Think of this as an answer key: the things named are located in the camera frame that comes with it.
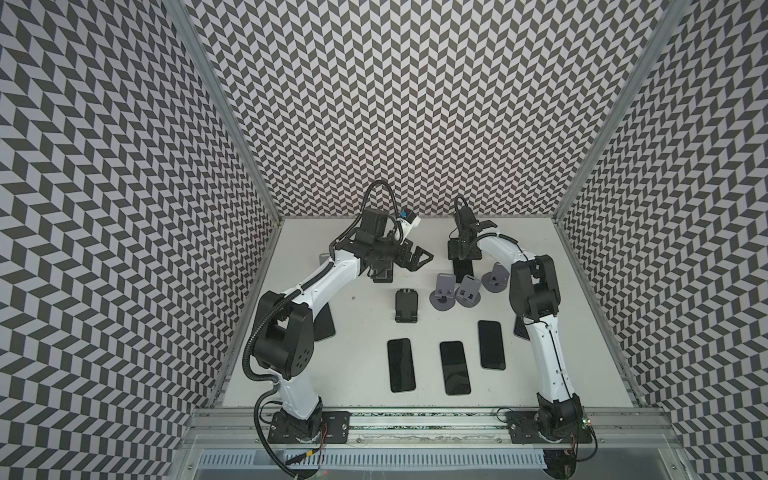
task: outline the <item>phone holder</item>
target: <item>phone holder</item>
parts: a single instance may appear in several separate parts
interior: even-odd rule
[[[464,275],[462,284],[456,289],[456,301],[467,308],[480,303],[480,280],[470,275]]]
[[[482,276],[482,285],[491,293],[500,293],[507,288],[509,272],[499,262],[493,264],[493,270]]]
[[[450,310],[456,304],[454,287],[456,287],[456,275],[438,273],[435,291],[429,294],[429,302],[441,312]]]

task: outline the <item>wall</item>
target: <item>wall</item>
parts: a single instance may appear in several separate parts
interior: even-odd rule
[[[666,3],[187,0],[276,205],[310,216],[378,177],[420,214],[551,213]]]
[[[157,0],[0,2],[0,45],[0,478],[160,475],[271,226]]]
[[[767,31],[694,2],[566,224],[702,478],[768,478]]]

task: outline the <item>black and white pattern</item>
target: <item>black and white pattern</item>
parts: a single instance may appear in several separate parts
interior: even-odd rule
[[[0,478],[160,478],[270,230],[157,0],[0,2]]]
[[[567,219],[702,478],[768,478],[765,2],[694,2]]]
[[[187,0],[275,202],[546,214],[667,0]],[[375,197],[384,204],[383,194]]]

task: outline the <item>chevron pattern backdrop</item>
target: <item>chevron pattern backdrop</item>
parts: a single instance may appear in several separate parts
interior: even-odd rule
[[[187,7],[276,205],[315,216],[378,177],[421,214],[554,211],[666,3]]]
[[[702,478],[768,478],[768,8],[694,2],[568,216]]]
[[[160,478],[270,223],[157,0],[0,2],[0,478]]]

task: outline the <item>white tabletop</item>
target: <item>white tabletop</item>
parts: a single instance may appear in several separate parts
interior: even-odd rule
[[[494,222],[521,245],[547,254],[557,267],[561,291],[560,332],[566,368],[584,407],[631,407],[624,384],[565,250],[549,218],[494,218]],[[318,266],[318,256],[349,225],[343,219],[288,219],[278,239],[262,292],[282,292],[306,278]],[[415,245],[435,255],[418,272],[395,267],[393,283],[374,283],[365,274],[341,290],[330,302],[336,335],[315,344],[309,375],[325,407],[493,407],[538,406],[538,374],[529,342],[512,335],[515,314],[508,291],[490,293],[468,309],[456,304],[447,312],[435,310],[429,294],[438,273],[452,273],[446,244],[454,228],[452,219],[423,219],[411,231]],[[475,276],[488,272],[493,259],[474,262]],[[395,322],[395,291],[412,288],[419,293],[419,321]],[[478,320],[502,324],[506,370],[480,366]],[[411,340],[416,390],[392,393],[389,389],[387,341]],[[460,340],[469,370],[472,393],[445,394],[440,363],[440,342]],[[251,359],[255,372],[263,370]],[[223,397],[223,406],[253,406],[267,382],[251,382],[239,360]]]

